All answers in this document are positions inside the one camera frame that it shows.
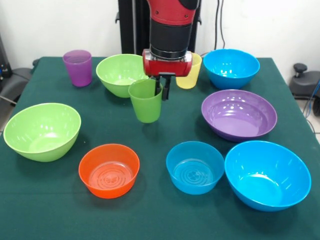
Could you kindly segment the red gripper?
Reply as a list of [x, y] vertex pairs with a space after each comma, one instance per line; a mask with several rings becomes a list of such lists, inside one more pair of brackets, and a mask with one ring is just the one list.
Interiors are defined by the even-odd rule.
[[[187, 51], [186, 55], [178, 60], [165, 60], [154, 57], [149, 49], [142, 52], [142, 62], [144, 73], [147, 76], [155, 77], [154, 95], [158, 95], [161, 90], [160, 76], [164, 74], [175, 75], [176, 77], [186, 77], [192, 68], [193, 58], [192, 52]], [[162, 100], [169, 99], [171, 76], [163, 76], [165, 84], [162, 90]]]

